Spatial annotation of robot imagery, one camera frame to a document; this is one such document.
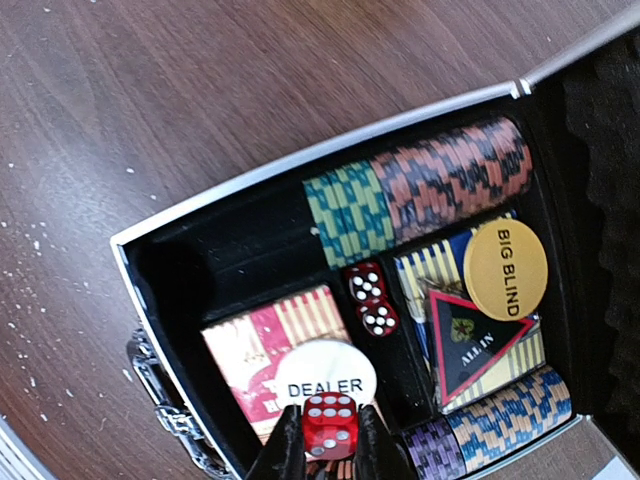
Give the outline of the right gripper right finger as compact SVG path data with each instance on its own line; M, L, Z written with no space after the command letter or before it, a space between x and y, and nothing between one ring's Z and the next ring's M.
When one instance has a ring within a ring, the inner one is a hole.
M384 426L377 410L359 411L359 432L354 457L357 479L415 479L404 453Z

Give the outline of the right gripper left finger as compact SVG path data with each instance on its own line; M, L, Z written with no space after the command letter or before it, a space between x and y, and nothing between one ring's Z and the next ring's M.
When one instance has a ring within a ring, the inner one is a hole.
M283 410L245 479L301 480L305 477L302 411L298 405L289 405Z

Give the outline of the white dealer button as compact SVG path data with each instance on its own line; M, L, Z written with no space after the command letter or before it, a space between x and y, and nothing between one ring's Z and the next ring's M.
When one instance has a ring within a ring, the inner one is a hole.
M281 408L302 405L309 397L327 392L366 405L375 399L377 374L367 356L353 345L318 339L300 344L283 357L274 385Z

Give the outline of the red banded card deck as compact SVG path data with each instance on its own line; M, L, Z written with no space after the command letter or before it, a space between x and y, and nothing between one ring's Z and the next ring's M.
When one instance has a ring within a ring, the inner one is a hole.
M274 385L283 357L312 340L339 340L353 345L326 284L225 318L204 328L202 336L262 443L268 440L284 409L276 404Z

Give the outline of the black red triangle card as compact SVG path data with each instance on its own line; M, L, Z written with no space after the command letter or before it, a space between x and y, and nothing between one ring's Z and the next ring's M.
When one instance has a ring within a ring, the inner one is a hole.
M425 313L442 408L479 380L536 325L529 316L494 320L472 301L433 288L426 294Z

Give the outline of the blue banded card deck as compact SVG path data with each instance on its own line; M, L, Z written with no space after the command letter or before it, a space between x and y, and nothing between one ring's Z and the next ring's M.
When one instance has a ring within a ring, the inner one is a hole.
M434 402L442 413L466 406L546 363L538 314L502 322L471 301L464 283L464 254L480 228L476 224L394 258L434 384Z

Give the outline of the aluminium poker chip case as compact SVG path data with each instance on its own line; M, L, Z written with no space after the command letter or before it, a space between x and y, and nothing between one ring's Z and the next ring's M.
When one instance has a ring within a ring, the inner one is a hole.
M528 190L501 205L342 268L329 268L303 183L420 138L505 117L533 155ZM207 479L244 478L263 446L202 330L326 284L353 345L378 378L376 406L401 433L437 410L394 258L499 219L533 230L548 262L540 316L546 363L568 387L571 417L533 443L459 479L505 468L577 425L639 462L639 8L524 76L420 107L286 155L116 234L111 246L142 325L128 343L155 413ZM375 262L399 325L371 336L343 270ZM472 403L475 403L496 390Z

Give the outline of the yellow round button chip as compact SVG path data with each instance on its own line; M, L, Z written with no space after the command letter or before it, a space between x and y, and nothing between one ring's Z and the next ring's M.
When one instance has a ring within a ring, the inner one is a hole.
M533 313L548 282L544 247L519 220L499 218L482 225L467 244L464 283L488 317L516 321Z

